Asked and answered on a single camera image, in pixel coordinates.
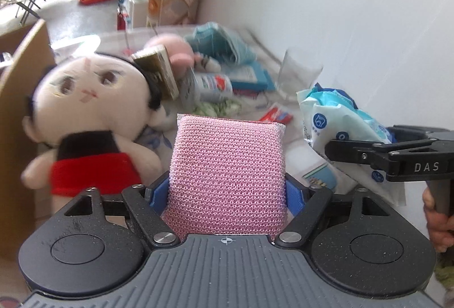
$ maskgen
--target red shorts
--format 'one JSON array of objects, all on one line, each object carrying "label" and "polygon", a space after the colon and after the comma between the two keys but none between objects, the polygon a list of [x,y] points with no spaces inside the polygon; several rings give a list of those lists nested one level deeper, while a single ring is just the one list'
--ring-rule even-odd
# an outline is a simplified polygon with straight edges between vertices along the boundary
[{"label": "red shorts", "polygon": [[140,183],[140,176],[126,153],[61,159],[51,168],[52,194],[65,197],[74,197],[91,187],[98,188],[101,194],[118,194]]}]

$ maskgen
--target pink sponge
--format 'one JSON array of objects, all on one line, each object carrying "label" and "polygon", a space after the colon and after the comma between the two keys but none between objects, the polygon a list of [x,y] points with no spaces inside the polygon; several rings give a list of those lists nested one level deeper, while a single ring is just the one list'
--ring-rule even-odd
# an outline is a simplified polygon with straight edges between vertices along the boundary
[{"label": "pink sponge", "polygon": [[287,218],[284,126],[182,115],[170,165],[167,224],[188,233],[269,234]]}]

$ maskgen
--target plush doll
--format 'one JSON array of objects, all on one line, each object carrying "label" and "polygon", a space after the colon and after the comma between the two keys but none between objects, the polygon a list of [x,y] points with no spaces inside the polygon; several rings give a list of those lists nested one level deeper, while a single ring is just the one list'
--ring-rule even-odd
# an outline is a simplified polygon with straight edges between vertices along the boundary
[{"label": "plush doll", "polygon": [[29,111],[25,132],[51,149],[22,181],[32,189],[50,183],[54,212],[85,188],[116,194],[162,173],[159,157],[134,143],[147,125],[165,120],[161,92],[126,60],[93,54],[62,62],[39,82]]},{"label": "plush doll", "polygon": [[201,72],[219,73],[221,71],[221,66],[216,60],[194,53],[189,43],[179,35],[168,33],[157,35],[145,44],[145,48],[156,45],[163,45],[166,48],[176,80],[182,78],[188,68],[196,68]]}]

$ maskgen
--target black hair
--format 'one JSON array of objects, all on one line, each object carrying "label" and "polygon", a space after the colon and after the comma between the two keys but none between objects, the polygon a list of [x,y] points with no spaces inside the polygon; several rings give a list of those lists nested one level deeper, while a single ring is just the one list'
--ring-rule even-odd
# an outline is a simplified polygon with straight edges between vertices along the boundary
[{"label": "black hair", "polygon": [[[156,83],[134,62],[130,62],[129,60],[127,60],[126,58],[123,58],[123,57],[118,57],[118,56],[114,56],[114,55],[110,55],[109,53],[104,53],[104,52],[95,52],[96,55],[102,55],[102,56],[106,56],[106,57],[111,57],[111,58],[116,58],[116,59],[119,59],[121,61],[124,61],[128,64],[131,64],[132,66],[134,66],[136,69],[138,69],[138,71],[144,76],[145,78],[145,81],[147,82],[147,85],[148,85],[148,89],[150,91],[150,100],[148,102],[148,107],[150,109],[153,109],[153,110],[157,110],[160,106],[161,106],[161,99],[162,99],[162,93],[161,93],[161,90],[158,88],[158,86],[156,85]],[[44,71],[44,74],[41,76],[41,78],[39,79],[38,83],[36,84],[35,88],[33,89],[33,92],[31,93],[31,95],[29,95],[27,97],[27,110],[28,110],[28,113],[29,113],[29,116],[30,116],[30,119],[33,121],[33,111],[34,111],[34,103],[33,103],[33,96],[35,95],[35,92],[36,92],[36,89],[38,88],[39,84],[41,83],[41,81],[44,79],[45,76],[47,76],[55,67],[57,67],[56,64],[52,65],[52,66],[48,66],[45,71]]]}]

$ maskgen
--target red package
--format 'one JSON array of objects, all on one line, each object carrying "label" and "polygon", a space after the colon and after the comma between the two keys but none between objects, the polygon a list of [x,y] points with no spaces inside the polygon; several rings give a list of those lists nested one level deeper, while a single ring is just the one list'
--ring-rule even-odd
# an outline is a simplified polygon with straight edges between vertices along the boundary
[{"label": "red package", "polygon": [[292,121],[293,115],[288,112],[288,110],[281,106],[278,103],[274,103],[270,109],[265,113],[265,115],[259,119],[262,122],[277,122],[287,125]]}]

